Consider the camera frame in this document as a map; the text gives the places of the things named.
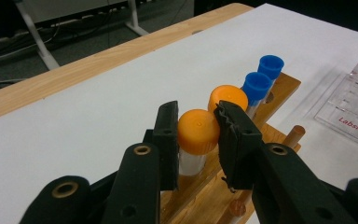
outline floor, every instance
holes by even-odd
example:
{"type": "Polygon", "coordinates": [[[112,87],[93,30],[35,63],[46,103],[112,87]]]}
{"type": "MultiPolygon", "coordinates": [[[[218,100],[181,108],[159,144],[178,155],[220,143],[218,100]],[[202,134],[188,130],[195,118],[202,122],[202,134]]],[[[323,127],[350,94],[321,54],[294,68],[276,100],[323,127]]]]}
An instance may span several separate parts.
{"type": "MultiPolygon", "coordinates": [[[[179,21],[192,18],[193,8],[194,0],[147,0],[138,7],[139,25],[148,33],[152,33],[179,21]]],[[[136,33],[124,25],[124,21],[130,17],[128,8],[123,7],[114,10],[108,17],[107,15],[97,15],[86,18],[82,22],[76,21],[54,27],[55,29],[49,29],[50,38],[58,36],[60,39],[68,39],[68,34],[71,38],[82,35],[80,38],[64,41],[63,44],[57,41],[57,43],[51,45],[47,43],[48,49],[59,65],[74,62],[138,37],[136,33]],[[103,25],[99,26],[98,29],[84,29],[86,26],[95,27],[95,24],[102,24],[102,22],[103,25]]],[[[21,41],[28,38],[28,45],[33,44],[33,40],[28,34],[21,34],[16,38],[21,41]]],[[[16,41],[20,42],[19,40],[0,41],[0,49],[10,44],[13,45],[16,41]]],[[[13,82],[16,82],[19,79],[34,77],[48,71],[37,54],[36,46],[26,47],[21,48],[18,52],[0,57],[0,81],[13,80],[13,82]]]]}

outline test tube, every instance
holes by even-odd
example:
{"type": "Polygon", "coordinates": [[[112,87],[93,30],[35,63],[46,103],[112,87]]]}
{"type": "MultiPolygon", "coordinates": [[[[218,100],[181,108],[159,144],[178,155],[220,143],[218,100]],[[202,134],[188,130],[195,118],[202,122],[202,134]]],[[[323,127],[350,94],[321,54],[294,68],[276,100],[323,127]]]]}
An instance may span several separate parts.
{"type": "Polygon", "coordinates": [[[244,91],[236,86],[222,85],[216,87],[209,97],[208,111],[213,113],[217,108],[216,104],[219,104],[221,100],[236,104],[240,106],[243,111],[246,111],[248,107],[248,97],[244,91]]]}
{"type": "Polygon", "coordinates": [[[193,109],[178,122],[179,174],[197,175],[204,167],[206,155],[217,146],[220,128],[214,114],[193,109]]]}
{"type": "Polygon", "coordinates": [[[267,91],[266,97],[263,99],[263,104],[267,101],[269,98],[269,94],[271,92],[271,88],[275,83],[275,80],[278,78],[279,74],[282,71],[282,68],[284,66],[283,60],[275,55],[265,55],[261,57],[257,72],[263,73],[264,75],[268,76],[272,83],[271,87],[267,91]]]}
{"type": "Polygon", "coordinates": [[[248,97],[249,103],[245,112],[250,119],[254,118],[255,111],[257,110],[262,100],[265,98],[271,85],[271,79],[262,73],[253,72],[246,76],[242,90],[248,97]]]}

